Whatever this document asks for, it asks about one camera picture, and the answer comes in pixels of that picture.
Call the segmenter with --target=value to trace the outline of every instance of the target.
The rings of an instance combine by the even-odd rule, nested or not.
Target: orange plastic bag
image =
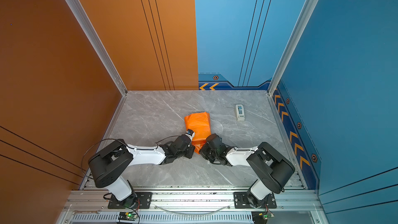
[[[185,127],[195,132],[192,144],[195,146],[195,152],[199,154],[199,150],[206,143],[206,138],[211,135],[210,131],[210,115],[207,112],[192,113],[185,116]]]

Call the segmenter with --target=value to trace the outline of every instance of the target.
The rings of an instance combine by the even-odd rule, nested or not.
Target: gray marble surface
[[[236,121],[236,104],[244,106],[246,121]],[[265,141],[288,157],[265,91],[129,91],[111,138],[154,146],[165,137],[185,133],[184,117],[204,111],[210,114],[212,133],[225,144],[254,147]],[[257,179],[250,167],[213,165],[196,153],[161,166],[130,166],[123,177],[133,186],[250,186]],[[287,185],[296,183],[291,180]]]

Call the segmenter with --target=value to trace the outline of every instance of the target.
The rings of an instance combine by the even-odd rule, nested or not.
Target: diagonal black line
[[[6,157],[6,156],[4,156],[4,155],[2,155],[2,154],[0,154],[0,156],[2,156],[2,157],[5,157],[5,158],[8,158],[8,159],[10,159],[10,160],[12,160],[12,161],[14,161],[14,162],[17,162],[17,163],[20,163],[20,164],[26,165],[27,167],[31,167],[31,168],[37,169],[38,171],[41,171],[41,172],[47,173],[47,174],[49,174],[49,175],[52,175],[52,176],[58,177],[57,175],[54,175],[54,174],[51,174],[51,173],[45,172],[45,171],[43,171],[43,170],[41,170],[41,169],[38,169],[38,168],[36,168],[36,167],[33,167],[33,166],[30,166],[30,165],[27,165],[26,163],[23,163],[23,162],[19,162],[19,161],[15,160],[15,159],[12,159],[12,158],[10,158],[10,157]],[[74,184],[76,184],[76,185],[79,185],[79,184],[77,184],[77,183],[75,183],[75,182],[72,182],[72,181],[69,181],[69,180],[67,180],[67,179],[65,179],[65,178],[62,178],[62,177],[58,177],[58,178],[60,178],[60,179],[62,179],[62,180],[65,180],[65,181],[68,181],[68,182],[70,182],[70,183],[74,183]]]
[[[390,172],[390,171],[392,171],[392,170],[395,170],[395,169],[398,169],[398,167],[395,167],[395,168],[392,168],[392,169],[386,170],[385,172],[380,172],[379,174],[375,174],[375,175],[373,175],[373,176],[370,176],[370,177],[367,177],[367,178],[364,178],[364,179],[358,180],[358,181],[356,181],[356,182],[353,182],[353,183],[350,183],[350,184],[347,184],[347,185],[341,186],[341,187],[339,187],[339,188],[337,188],[337,189],[332,189],[332,190],[330,190],[330,191],[328,191],[328,192],[325,192],[325,193],[322,193],[322,194],[320,194],[320,195],[324,195],[324,194],[326,194],[326,193],[329,193],[329,192],[332,192],[332,191],[335,191],[335,190],[338,190],[338,189],[341,189],[341,188],[344,188],[344,187],[347,187],[347,186],[353,185],[354,183],[359,183],[359,182],[361,182],[361,181],[364,181],[364,180],[366,180],[366,179],[369,179],[369,178],[372,178],[372,177],[375,177],[375,176],[378,176],[378,175],[384,174],[384,173],[386,173],[386,172]]]
[[[169,84],[169,89],[171,89],[171,87],[170,87],[170,82],[169,82],[169,77],[168,77],[168,75],[167,75],[166,64],[164,63],[164,58],[163,58],[162,47],[160,46],[160,41],[159,41],[158,31],[157,31],[157,29],[156,29],[155,18],[153,18],[152,7],[151,7],[151,5],[150,5],[150,1],[149,1],[149,0],[148,0],[148,3],[149,3],[149,9],[150,9],[150,13],[152,14],[153,26],[155,26],[156,37],[158,38],[158,43],[159,43],[160,54],[162,55],[163,66],[164,66],[164,71],[166,72],[167,83]]]
[[[388,202],[381,202],[381,203],[376,203],[376,204],[371,204],[371,205],[366,205],[366,206],[361,206],[361,207],[356,207],[356,208],[348,208],[348,209],[343,209],[343,210],[339,210],[339,211],[333,211],[333,212],[329,212],[329,213],[325,213],[325,214],[332,214],[332,213],[337,213],[337,212],[342,212],[342,211],[347,211],[347,210],[353,210],[353,209],[357,209],[357,208],[365,208],[365,207],[377,206],[377,205],[381,205],[381,204],[385,204],[385,203],[391,203],[391,202],[398,202],[398,200],[393,200],[393,201],[388,201]]]
[[[167,90],[166,84],[164,83],[164,79],[163,79],[162,69],[160,68],[160,63],[159,63],[158,54],[156,52],[155,43],[153,42],[152,33],[150,32],[149,22],[148,22],[147,14],[145,13],[144,3],[142,2],[142,0],[141,0],[141,4],[142,4],[142,9],[144,10],[145,19],[147,20],[148,30],[149,30],[150,38],[152,39],[152,45],[153,45],[153,49],[155,50],[156,59],[158,60],[160,75],[162,76],[162,80],[163,80],[163,86],[164,86],[164,89]]]
[[[260,23],[260,18],[261,18],[261,13],[263,12],[264,2],[265,2],[265,0],[263,0],[263,4],[261,5],[260,16],[258,17],[258,22],[257,22],[257,26],[256,26],[256,32],[254,33],[253,43],[251,44],[251,50],[250,50],[248,65],[247,65],[247,67],[246,67],[245,77],[243,78],[243,84],[242,84],[242,86],[245,84],[246,74],[247,74],[247,72],[248,72],[248,67],[249,67],[249,63],[250,63],[251,52],[253,51],[254,41],[256,41],[256,35],[257,35],[258,24]]]
[[[361,193],[361,194],[353,195],[353,196],[346,197],[346,198],[342,198],[342,199],[339,199],[339,200],[335,200],[335,201],[331,201],[331,202],[323,203],[322,205],[329,204],[329,203],[332,203],[332,202],[338,202],[338,201],[345,200],[345,199],[348,199],[348,198],[351,198],[351,197],[357,197],[357,196],[359,196],[359,195],[364,195],[364,194],[371,193],[371,192],[375,192],[375,191],[379,191],[379,190],[382,190],[382,189],[388,189],[388,188],[395,187],[395,186],[398,186],[398,184],[394,184],[394,185],[387,186],[387,187],[380,188],[380,189],[371,190],[371,191],[368,191],[368,192],[365,192],[365,193]]]
[[[31,142],[31,141],[27,140],[26,138],[23,138],[23,137],[21,137],[20,135],[18,135],[18,134],[16,134],[16,133],[14,133],[14,132],[12,132],[12,131],[10,131],[10,130],[8,130],[8,129],[6,129],[6,128],[2,127],[2,126],[0,126],[0,127],[1,127],[1,128],[3,128],[4,130],[6,130],[7,132],[9,132],[9,133],[12,133],[12,134],[14,134],[15,136],[17,136],[17,137],[19,137],[19,138],[22,138],[23,140],[25,140],[25,141],[27,141],[27,142],[31,143],[32,145],[34,145],[34,146],[37,146],[37,147],[39,147],[40,149],[42,149],[42,150],[45,150],[46,152],[48,152],[48,153],[50,153],[50,154],[52,154],[52,155],[54,155],[54,156],[56,156],[56,157],[58,157],[58,158],[61,158],[62,160],[66,161],[66,162],[68,162],[68,163],[72,164],[73,166],[76,166],[77,168],[79,168],[79,169],[80,169],[80,167],[79,167],[79,166],[77,166],[76,164],[73,164],[73,163],[69,162],[68,160],[66,160],[66,159],[63,159],[62,157],[60,157],[60,156],[58,156],[58,155],[55,155],[54,153],[52,153],[52,152],[50,152],[50,151],[48,151],[48,150],[44,149],[44,148],[43,148],[43,147],[41,147],[41,146],[38,146],[37,144],[35,144],[35,143],[33,143],[33,142]]]
[[[251,26],[253,25],[253,19],[254,19],[254,13],[256,12],[256,6],[257,6],[257,0],[256,0],[255,5],[254,5],[253,16],[251,17],[251,24],[250,24],[250,29],[249,29],[249,36],[248,36],[248,41],[246,42],[245,54],[243,55],[243,61],[242,61],[242,67],[241,67],[241,69],[240,69],[238,87],[239,87],[239,83],[240,83],[240,78],[241,78],[241,76],[242,76],[243,64],[245,63],[246,50],[248,49],[249,38],[250,38],[250,32],[251,32]]]
[[[264,19],[263,28],[261,29],[260,39],[258,40],[258,43],[257,43],[256,53],[254,54],[253,63],[251,64],[250,74],[249,74],[249,78],[248,78],[248,82],[247,82],[246,86],[249,85],[251,71],[253,70],[254,61],[256,60],[258,46],[260,45],[261,36],[263,35],[264,25],[266,24],[266,19],[267,19],[267,16],[268,16],[268,11],[269,11],[269,6],[270,5],[271,5],[271,0],[269,0],[268,9],[267,9],[267,13],[266,13],[266,18]]]
[[[3,143],[5,143],[5,144],[8,144],[9,146],[12,146],[12,147],[14,147],[14,148],[16,148],[16,149],[18,149],[18,150],[20,150],[20,151],[23,151],[23,152],[25,152],[25,153],[28,153],[28,154],[32,155],[33,157],[37,157],[37,158],[43,160],[44,162],[48,162],[48,163],[52,164],[53,166],[56,166],[56,167],[58,167],[58,168],[61,168],[61,169],[63,169],[63,170],[66,170],[67,172],[70,172],[70,173],[72,173],[72,174],[75,174],[75,173],[73,173],[73,172],[71,172],[71,171],[69,171],[69,170],[67,170],[67,169],[64,169],[64,168],[62,168],[62,167],[60,167],[60,166],[58,166],[58,165],[56,165],[56,164],[53,164],[52,162],[49,162],[49,161],[47,161],[47,160],[45,160],[45,159],[43,159],[43,158],[41,158],[41,157],[38,157],[38,156],[36,156],[36,155],[33,155],[33,154],[30,153],[30,152],[24,151],[24,150],[21,149],[21,148],[18,148],[18,147],[16,147],[16,146],[13,146],[12,144],[7,143],[6,141],[3,141],[3,140],[1,140],[1,139],[0,139],[0,141],[3,142]]]
[[[170,76],[171,76],[171,78],[172,78],[173,89],[175,90],[176,88],[174,87],[174,80],[173,80],[172,69],[171,69],[171,67],[170,67],[169,55],[168,55],[168,53],[167,53],[166,41],[165,41],[165,39],[164,39],[163,28],[162,28],[162,22],[160,21],[158,3],[156,2],[156,0],[155,0],[155,4],[156,4],[156,10],[158,11],[158,17],[159,17],[159,23],[160,23],[160,30],[162,31],[163,42],[164,42],[164,48],[166,49],[167,63],[169,63]]]

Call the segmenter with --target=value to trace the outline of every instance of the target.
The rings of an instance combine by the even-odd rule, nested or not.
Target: small white device
[[[235,116],[238,122],[245,121],[245,111],[243,110],[242,104],[237,104],[235,106]]]

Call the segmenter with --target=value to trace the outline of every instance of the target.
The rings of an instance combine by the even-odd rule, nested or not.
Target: black mounting plate
[[[248,201],[248,195],[246,192],[234,192],[235,208],[252,208]],[[264,205],[259,208],[276,208],[275,196],[273,193],[266,196]]]
[[[138,199],[140,199],[140,209],[149,209],[150,203],[152,201],[152,192],[136,192]],[[134,202],[134,204],[130,207],[132,209],[136,209],[138,207],[138,202]],[[125,208],[112,194],[111,199],[109,200],[108,209],[121,209]]]

